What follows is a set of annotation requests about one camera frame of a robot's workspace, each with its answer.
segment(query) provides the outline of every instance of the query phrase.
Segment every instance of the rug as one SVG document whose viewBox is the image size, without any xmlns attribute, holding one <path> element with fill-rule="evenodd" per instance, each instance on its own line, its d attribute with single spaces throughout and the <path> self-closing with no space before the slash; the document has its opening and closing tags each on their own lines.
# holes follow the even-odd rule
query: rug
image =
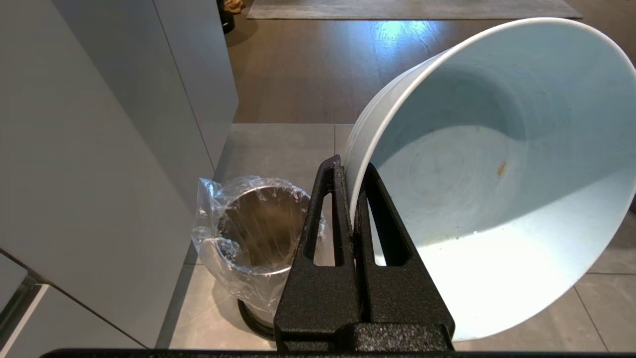
<svg viewBox="0 0 636 358">
<path fill-rule="evenodd" d="M 247 18 L 485 20 L 581 18 L 563 0 L 254 0 Z"/>
</svg>

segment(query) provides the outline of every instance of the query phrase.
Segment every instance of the falling debris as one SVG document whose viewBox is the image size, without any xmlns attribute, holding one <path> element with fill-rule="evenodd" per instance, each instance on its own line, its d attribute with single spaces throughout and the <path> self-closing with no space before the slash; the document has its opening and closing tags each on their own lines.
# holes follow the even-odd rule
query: falling debris
<svg viewBox="0 0 636 358">
<path fill-rule="evenodd" d="M 499 169 L 497 169 L 497 175 L 499 175 L 499 177 L 501 177 L 504 172 L 506 171 L 506 162 L 504 161 L 500 166 Z"/>
</svg>

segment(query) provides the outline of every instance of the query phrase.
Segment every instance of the clear plastic bag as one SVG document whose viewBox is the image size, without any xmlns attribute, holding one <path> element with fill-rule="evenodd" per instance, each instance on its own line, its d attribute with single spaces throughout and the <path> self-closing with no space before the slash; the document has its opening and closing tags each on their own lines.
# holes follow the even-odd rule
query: clear plastic bag
<svg viewBox="0 0 636 358">
<path fill-rule="evenodd" d="M 192 241 L 199 258 L 233 296 L 273 315 L 302 232 L 309 195 L 287 180 L 201 178 Z M 333 264 L 333 240 L 321 215 L 316 262 Z"/>
</svg>

